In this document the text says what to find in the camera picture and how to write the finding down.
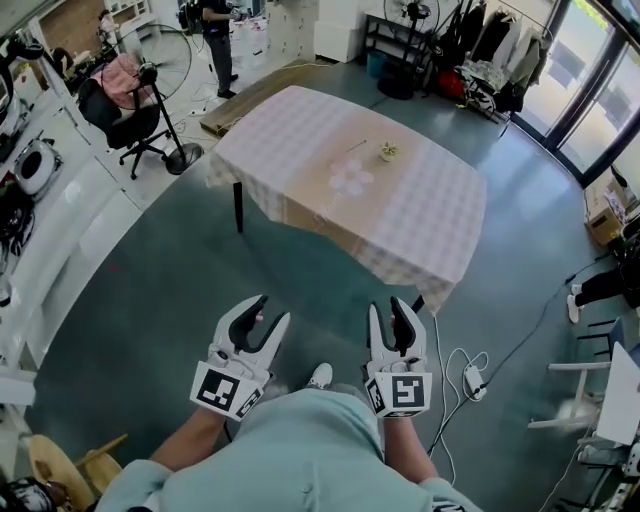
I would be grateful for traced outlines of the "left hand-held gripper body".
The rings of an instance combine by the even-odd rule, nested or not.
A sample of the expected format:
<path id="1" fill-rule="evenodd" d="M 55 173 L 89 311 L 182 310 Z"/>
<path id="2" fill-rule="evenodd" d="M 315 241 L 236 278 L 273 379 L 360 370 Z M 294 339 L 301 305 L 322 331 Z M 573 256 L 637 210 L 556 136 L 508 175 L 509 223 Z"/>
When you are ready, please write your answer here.
<path id="1" fill-rule="evenodd" d="M 208 359 L 199 361 L 190 400 L 233 420 L 243 420 L 258 403 L 271 379 L 273 347 L 257 352 L 239 351 L 212 343 Z"/>

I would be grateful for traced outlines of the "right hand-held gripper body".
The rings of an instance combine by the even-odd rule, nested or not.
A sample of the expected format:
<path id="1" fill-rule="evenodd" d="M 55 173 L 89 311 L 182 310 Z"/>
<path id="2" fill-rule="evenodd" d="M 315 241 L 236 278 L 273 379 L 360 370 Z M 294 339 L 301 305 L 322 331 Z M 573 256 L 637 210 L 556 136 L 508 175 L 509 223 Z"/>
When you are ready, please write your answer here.
<path id="1" fill-rule="evenodd" d="M 424 353 L 371 352 L 364 387 L 376 417 L 413 417 L 430 409 L 433 376 L 427 361 Z"/>

